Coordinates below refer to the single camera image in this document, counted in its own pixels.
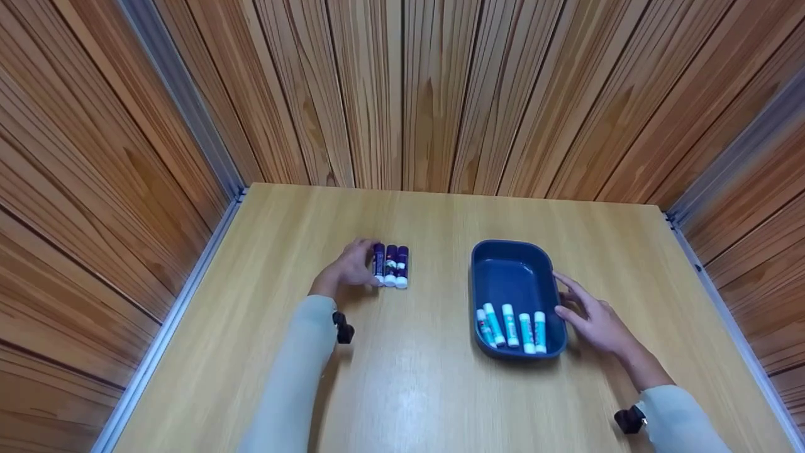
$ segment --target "purple glue stick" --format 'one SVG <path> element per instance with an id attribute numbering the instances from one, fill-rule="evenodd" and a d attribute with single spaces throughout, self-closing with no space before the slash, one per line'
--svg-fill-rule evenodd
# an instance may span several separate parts
<path id="1" fill-rule="evenodd" d="M 394 281 L 397 288 L 408 288 L 408 247 L 401 245 L 397 249 L 397 279 Z"/>
<path id="2" fill-rule="evenodd" d="M 386 247 L 386 267 L 383 269 L 383 284 L 394 286 L 397 281 L 397 246 L 390 243 Z"/>
<path id="3" fill-rule="evenodd" d="M 374 278 L 378 279 L 380 285 L 383 285 L 383 267 L 384 264 L 386 264 L 386 246 L 381 243 L 376 243 L 372 248 L 372 252 L 374 253 L 374 266 L 372 267 Z"/>

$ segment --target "person's left hand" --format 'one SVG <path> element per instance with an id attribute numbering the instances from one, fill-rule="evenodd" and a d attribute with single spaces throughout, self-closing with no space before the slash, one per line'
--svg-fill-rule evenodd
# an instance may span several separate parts
<path id="1" fill-rule="evenodd" d="M 372 275 L 366 267 L 366 259 L 372 246 L 378 243 L 376 240 L 355 238 L 348 243 L 331 266 L 336 268 L 339 273 L 339 282 L 347 285 L 372 285 L 379 286 L 380 281 Z"/>

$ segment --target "teal glue stick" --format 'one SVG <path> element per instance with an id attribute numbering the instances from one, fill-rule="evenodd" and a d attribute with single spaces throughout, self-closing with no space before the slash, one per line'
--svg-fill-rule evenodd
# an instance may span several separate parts
<path id="1" fill-rule="evenodd" d="M 514 311 L 511 304 L 503 304 L 503 326 L 506 328 L 506 342 L 509 347 L 520 347 L 520 340 L 517 338 L 517 327 L 514 325 Z"/>
<path id="2" fill-rule="evenodd" d="M 537 336 L 535 350 L 545 354 L 547 352 L 547 343 L 545 342 L 545 313 L 541 311 L 534 312 L 534 333 Z"/>
<path id="3" fill-rule="evenodd" d="M 489 329 L 489 326 L 486 323 L 486 312 L 479 308 L 475 312 L 475 317 L 478 320 L 478 327 L 481 330 L 481 336 L 484 337 L 484 341 L 486 342 L 486 344 L 497 349 L 495 339 L 492 338 L 492 331 Z"/>
<path id="4" fill-rule="evenodd" d="M 506 344 L 506 338 L 503 336 L 500 322 L 497 321 L 495 307 L 493 307 L 492 304 L 484 304 L 484 311 L 486 312 L 486 320 L 489 322 L 489 328 L 492 329 L 495 344 L 503 346 Z"/>
<path id="5" fill-rule="evenodd" d="M 534 334 L 531 333 L 531 316 L 528 313 L 520 313 L 520 330 L 522 330 L 522 351 L 526 354 L 536 354 Z"/>

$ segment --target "sleeve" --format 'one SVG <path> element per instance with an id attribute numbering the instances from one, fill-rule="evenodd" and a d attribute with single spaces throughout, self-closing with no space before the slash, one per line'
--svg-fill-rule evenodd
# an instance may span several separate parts
<path id="1" fill-rule="evenodd" d="M 693 396 L 676 385 L 644 390 L 636 406 L 646 417 L 646 432 L 658 453 L 729 452 Z"/>
<path id="2" fill-rule="evenodd" d="M 334 311 L 330 297 L 308 296 L 299 304 L 238 451 L 308 450 L 316 390 L 336 344 Z"/>

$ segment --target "hand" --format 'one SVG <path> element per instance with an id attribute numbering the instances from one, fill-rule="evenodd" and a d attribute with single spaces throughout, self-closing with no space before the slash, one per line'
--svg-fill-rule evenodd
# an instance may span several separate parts
<path id="1" fill-rule="evenodd" d="M 380 281 L 372 275 L 366 267 L 366 260 L 372 251 L 372 246 L 378 241 L 372 239 L 355 238 L 348 243 L 335 261 L 330 264 L 340 275 L 340 283 L 347 285 L 379 286 Z"/>
<path id="2" fill-rule="evenodd" d="M 628 355 L 635 347 L 639 347 L 640 343 L 629 332 L 609 303 L 591 296 L 569 276 L 556 271 L 553 272 L 553 275 L 556 280 L 561 281 L 570 289 L 569 293 L 560 294 L 563 303 L 573 301 L 584 308 L 587 314 L 587 318 L 582 318 L 568 307 L 556 306 L 556 314 L 570 322 L 576 332 L 598 349 L 612 352 L 618 356 Z"/>
<path id="3" fill-rule="evenodd" d="M 308 294 L 319 294 L 334 299 L 341 283 L 379 286 L 380 281 L 366 267 L 369 251 L 376 243 L 378 241 L 357 238 L 347 244 L 341 255 L 319 273 Z"/>

